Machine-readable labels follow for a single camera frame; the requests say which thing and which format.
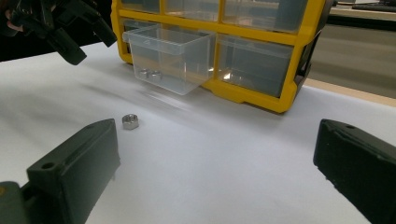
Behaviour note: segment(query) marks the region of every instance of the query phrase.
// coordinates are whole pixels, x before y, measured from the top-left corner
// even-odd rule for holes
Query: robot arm
[[[63,13],[56,21],[68,26],[76,18],[87,22],[95,34],[108,47],[117,41],[111,28],[95,9],[92,0],[0,0],[0,34],[14,36],[18,30],[11,29],[7,23],[21,27],[29,35],[35,33],[45,39],[54,50],[73,65],[79,64],[86,58],[85,53],[63,28],[56,28],[52,10],[59,8]],[[10,13],[9,21],[6,11]]]
[[[86,126],[27,169],[0,182],[1,224],[83,224],[120,166],[114,119]]]

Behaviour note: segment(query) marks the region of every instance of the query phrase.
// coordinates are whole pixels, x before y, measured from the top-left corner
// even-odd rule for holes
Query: black robotic claw
[[[83,19],[99,39],[110,47],[117,37],[95,7],[96,3],[92,0],[0,0],[0,34],[14,36],[18,32],[7,26],[5,12],[9,11],[13,25],[21,26],[27,35],[35,33],[46,39],[66,61],[77,65],[86,55],[65,30],[55,27],[52,10],[59,8],[64,11],[56,18],[64,26],[76,18]]]
[[[396,147],[357,127],[324,119],[314,164],[371,223],[396,223]]]
[[[83,224],[120,166],[114,119],[91,124],[27,169],[0,182],[1,224]]]

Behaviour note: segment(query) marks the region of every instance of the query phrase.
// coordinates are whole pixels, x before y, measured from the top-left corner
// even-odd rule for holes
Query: plastic drawer
[[[139,79],[184,95],[211,78],[211,34],[148,27],[123,36]]]
[[[225,0],[224,23],[296,33],[307,0]]]
[[[219,35],[222,81],[279,97],[288,71],[292,47]]]
[[[200,21],[217,21],[219,0],[167,0],[165,14]]]

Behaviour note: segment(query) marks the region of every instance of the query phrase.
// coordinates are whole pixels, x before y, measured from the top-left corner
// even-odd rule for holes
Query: metal nut
[[[122,118],[122,126],[124,129],[132,130],[139,127],[139,119],[137,115],[129,114]]]
[[[143,68],[142,70],[139,71],[139,76],[142,78],[148,78],[149,73],[150,73],[150,70]]]
[[[155,70],[148,75],[148,78],[154,82],[161,82],[163,74],[160,71]]]

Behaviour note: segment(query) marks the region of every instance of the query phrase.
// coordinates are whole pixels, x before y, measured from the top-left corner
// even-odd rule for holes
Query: screw hole
[[[55,166],[55,163],[53,163],[53,162],[47,162],[47,163],[45,163],[44,165],[41,166],[41,169],[43,169],[43,170],[48,170],[48,169],[50,169],[50,168],[52,168],[52,167],[54,167],[54,166]]]
[[[2,196],[4,193],[6,193],[6,188],[0,187],[0,196]]]

